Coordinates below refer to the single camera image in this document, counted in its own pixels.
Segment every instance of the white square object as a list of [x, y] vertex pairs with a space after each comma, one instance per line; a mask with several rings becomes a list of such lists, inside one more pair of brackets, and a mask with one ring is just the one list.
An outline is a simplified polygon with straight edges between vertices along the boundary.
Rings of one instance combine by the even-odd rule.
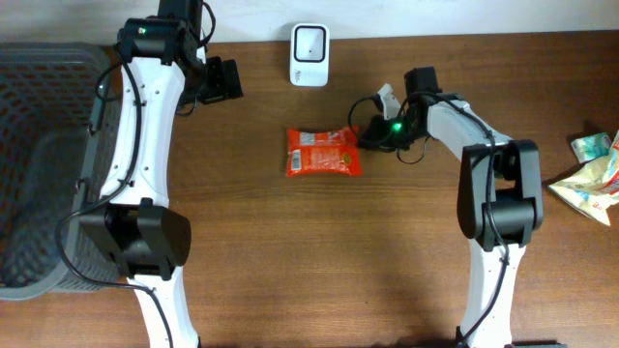
[[290, 39], [290, 82], [321, 87], [328, 80], [329, 29], [323, 24], [295, 25]]

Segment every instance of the plastic container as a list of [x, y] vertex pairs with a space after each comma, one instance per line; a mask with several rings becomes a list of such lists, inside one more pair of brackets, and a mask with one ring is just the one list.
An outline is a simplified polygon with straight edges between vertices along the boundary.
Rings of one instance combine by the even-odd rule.
[[[99, 196], [109, 169], [119, 103], [95, 98], [109, 66], [96, 46], [0, 45], [0, 299], [97, 287], [68, 273], [53, 243], [57, 221]], [[108, 88], [108, 79], [102, 91]], [[66, 252], [87, 276], [118, 278], [74, 219]]]

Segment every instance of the white wall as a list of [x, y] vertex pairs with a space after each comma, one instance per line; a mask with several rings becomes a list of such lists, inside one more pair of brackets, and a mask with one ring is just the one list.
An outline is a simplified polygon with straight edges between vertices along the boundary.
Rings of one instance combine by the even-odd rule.
[[[0, 42], [111, 44], [158, 0], [0, 0]], [[214, 42], [287, 40], [292, 23], [333, 39], [619, 29], [619, 0], [210, 0]], [[203, 25], [208, 31], [209, 19]]]

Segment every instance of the wooden table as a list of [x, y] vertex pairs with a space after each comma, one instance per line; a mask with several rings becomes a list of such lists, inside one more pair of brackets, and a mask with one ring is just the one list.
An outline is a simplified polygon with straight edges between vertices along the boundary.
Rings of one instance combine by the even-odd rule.
[[[288, 128], [339, 129], [352, 102], [433, 65], [497, 130], [537, 142], [546, 184], [577, 168], [568, 140], [619, 130], [619, 32], [332, 42], [324, 88], [288, 80], [288, 43], [212, 44], [245, 97], [176, 121], [171, 208], [192, 222], [193, 325], [218, 347], [349, 347], [452, 338], [469, 253], [456, 217], [457, 159], [438, 142], [408, 166], [361, 154], [364, 175], [288, 179]], [[357, 110], [366, 124], [373, 106]], [[417, 144], [407, 158], [420, 152]], [[516, 340], [619, 340], [619, 207], [613, 227], [545, 190], [516, 283]], [[49, 294], [0, 304], [4, 347], [146, 347], [134, 294]]]

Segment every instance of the red bag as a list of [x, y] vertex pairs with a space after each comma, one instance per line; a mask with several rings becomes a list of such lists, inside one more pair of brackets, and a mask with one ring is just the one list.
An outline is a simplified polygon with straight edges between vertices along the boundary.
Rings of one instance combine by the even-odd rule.
[[286, 167], [288, 176], [309, 173], [361, 175], [357, 138], [349, 127], [319, 133], [288, 130]]

